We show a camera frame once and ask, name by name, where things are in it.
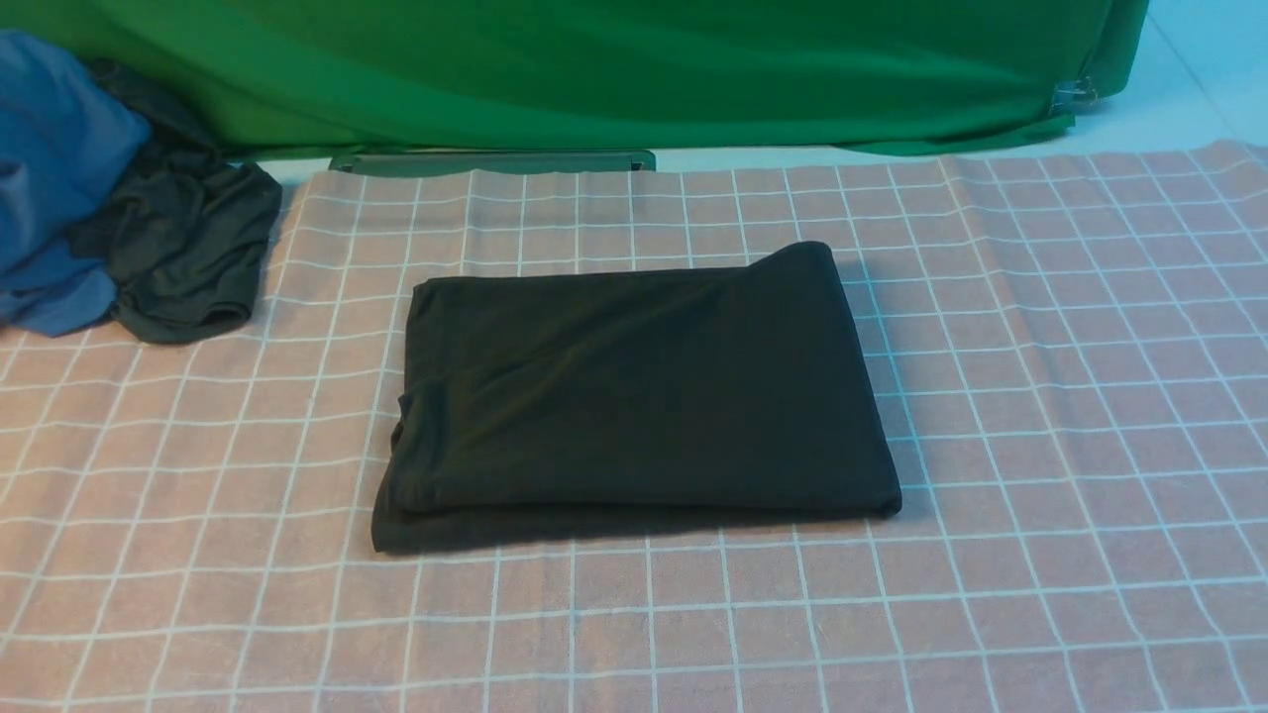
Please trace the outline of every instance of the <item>pile of clothes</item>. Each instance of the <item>pile of clothes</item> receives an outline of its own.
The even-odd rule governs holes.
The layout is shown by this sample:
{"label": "pile of clothes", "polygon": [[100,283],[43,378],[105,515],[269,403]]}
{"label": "pile of clothes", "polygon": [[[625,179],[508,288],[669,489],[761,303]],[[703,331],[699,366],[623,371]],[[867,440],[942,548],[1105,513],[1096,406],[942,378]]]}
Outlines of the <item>pile of clothes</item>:
{"label": "pile of clothes", "polygon": [[180,100],[0,30],[0,329],[117,320],[188,344],[251,318],[281,186]]}

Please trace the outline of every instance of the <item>fabric fold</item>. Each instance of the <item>fabric fold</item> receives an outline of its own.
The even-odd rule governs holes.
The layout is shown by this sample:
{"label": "fabric fold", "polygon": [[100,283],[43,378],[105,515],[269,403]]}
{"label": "fabric fold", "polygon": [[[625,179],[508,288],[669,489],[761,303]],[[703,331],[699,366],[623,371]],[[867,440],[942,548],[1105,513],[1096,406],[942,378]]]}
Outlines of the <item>fabric fold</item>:
{"label": "fabric fold", "polygon": [[890,515],[832,251],[415,289],[377,549]]}

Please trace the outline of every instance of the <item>folded clothing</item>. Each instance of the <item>folded clothing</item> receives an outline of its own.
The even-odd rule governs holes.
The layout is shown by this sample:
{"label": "folded clothing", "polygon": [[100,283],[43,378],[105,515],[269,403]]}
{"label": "folded clothing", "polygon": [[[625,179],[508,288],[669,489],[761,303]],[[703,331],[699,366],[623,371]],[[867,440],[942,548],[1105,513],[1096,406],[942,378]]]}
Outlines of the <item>folded clothing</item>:
{"label": "folded clothing", "polygon": [[900,506],[823,244],[746,268],[415,288],[380,552]]}

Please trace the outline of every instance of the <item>metal clip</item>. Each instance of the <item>metal clip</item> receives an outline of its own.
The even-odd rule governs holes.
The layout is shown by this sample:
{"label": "metal clip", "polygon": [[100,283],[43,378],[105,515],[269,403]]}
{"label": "metal clip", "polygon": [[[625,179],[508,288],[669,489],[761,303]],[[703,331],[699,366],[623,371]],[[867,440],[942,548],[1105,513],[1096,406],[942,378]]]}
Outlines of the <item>metal clip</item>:
{"label": "metal clip", "polygon": [[1071,112],[1075,107],[1090,107],[1099,99],[1096,81],[1083,76],[1074,81],[1063,81],[1052,90],[1052,114]]}

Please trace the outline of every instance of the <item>blue cloth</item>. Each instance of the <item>blue cloth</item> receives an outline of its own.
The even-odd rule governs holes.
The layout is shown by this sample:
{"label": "blue cloth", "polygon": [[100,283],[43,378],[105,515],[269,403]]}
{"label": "blue cloth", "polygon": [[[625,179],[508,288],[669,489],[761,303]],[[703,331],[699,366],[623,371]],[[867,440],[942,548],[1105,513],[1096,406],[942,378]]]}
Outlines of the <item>blue cloth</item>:
{"label": "blue cloth", "polygon": [[114,283],[62,232],[105,203],[148,138],[70,52],[0,30],[0,327],[60,336],[105,315]]}

